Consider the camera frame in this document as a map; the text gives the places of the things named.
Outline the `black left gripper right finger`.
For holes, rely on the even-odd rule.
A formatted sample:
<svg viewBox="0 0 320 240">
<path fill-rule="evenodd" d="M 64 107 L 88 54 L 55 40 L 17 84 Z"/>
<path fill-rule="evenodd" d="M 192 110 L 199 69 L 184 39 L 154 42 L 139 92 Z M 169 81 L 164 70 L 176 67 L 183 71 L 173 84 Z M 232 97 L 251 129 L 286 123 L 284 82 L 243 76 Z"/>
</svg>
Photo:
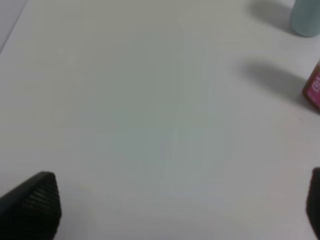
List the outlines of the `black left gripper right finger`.
<svg viewBox="0 0 320 240">
<path fill-rule="evenodd" d="M 306 200 L 306 214 L 316 238 L 320 239 L 320 168 L 312 171 Z"/>
</svg>

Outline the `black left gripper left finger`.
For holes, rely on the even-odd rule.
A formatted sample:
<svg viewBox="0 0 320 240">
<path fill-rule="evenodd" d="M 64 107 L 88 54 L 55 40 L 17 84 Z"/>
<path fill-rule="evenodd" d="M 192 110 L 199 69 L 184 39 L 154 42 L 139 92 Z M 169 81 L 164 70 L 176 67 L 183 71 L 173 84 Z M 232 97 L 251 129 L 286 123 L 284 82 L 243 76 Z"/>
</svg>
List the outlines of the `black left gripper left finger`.
<svg viewBox="0 0 320 240">
<path fill-rule="evenodd" d="M 56 175 L 41 171 L 0 197 L 0 238 L 52 240 L 61 217 Z"/>
</svg>

